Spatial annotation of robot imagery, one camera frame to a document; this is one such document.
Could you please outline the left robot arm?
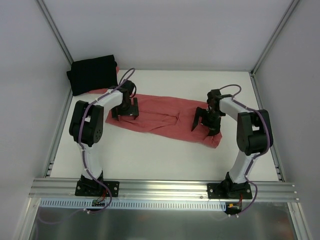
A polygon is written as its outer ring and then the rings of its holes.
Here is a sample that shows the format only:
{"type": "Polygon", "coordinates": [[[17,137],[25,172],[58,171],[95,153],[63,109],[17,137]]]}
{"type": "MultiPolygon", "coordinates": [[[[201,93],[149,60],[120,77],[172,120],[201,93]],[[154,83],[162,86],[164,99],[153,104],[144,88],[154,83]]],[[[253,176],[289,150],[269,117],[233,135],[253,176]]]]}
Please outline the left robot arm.
{"type": "Polygon", "coordinates": [[[93,102],[79,100],[75,103],[69,134],[79,147],[83,166],[75,190],[76,196],[110,196],[111,190],[104,182],[103,168],[96,156],[96,144],[103,136],[108,114],[117,121],[120,116],[134,119],[139,116],[136,92],[136,85],[125,79],[119,86],[110,87],[93,102]]]}

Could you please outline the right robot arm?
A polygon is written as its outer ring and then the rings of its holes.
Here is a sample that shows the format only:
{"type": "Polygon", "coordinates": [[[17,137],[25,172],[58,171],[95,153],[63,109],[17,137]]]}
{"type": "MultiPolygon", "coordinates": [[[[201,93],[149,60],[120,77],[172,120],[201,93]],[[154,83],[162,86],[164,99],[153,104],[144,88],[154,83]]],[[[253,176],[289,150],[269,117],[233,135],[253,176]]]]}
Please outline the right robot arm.
{"type": "Polygon", "coordinates": [[[251,199],[249,174],[257,158],[268,152],[273,145],[273,133],[269,113],[255,110],[237,101],[231,94],[221,94],[219,89],[207,93],[207,108],[197,107],[192,123],[209,129],[208,136],[221,132],[221,120],[230,116],[237,123],[236,143],[238,154],[230,171],[220,183],[207,184],[209,199],[251,199]]]}

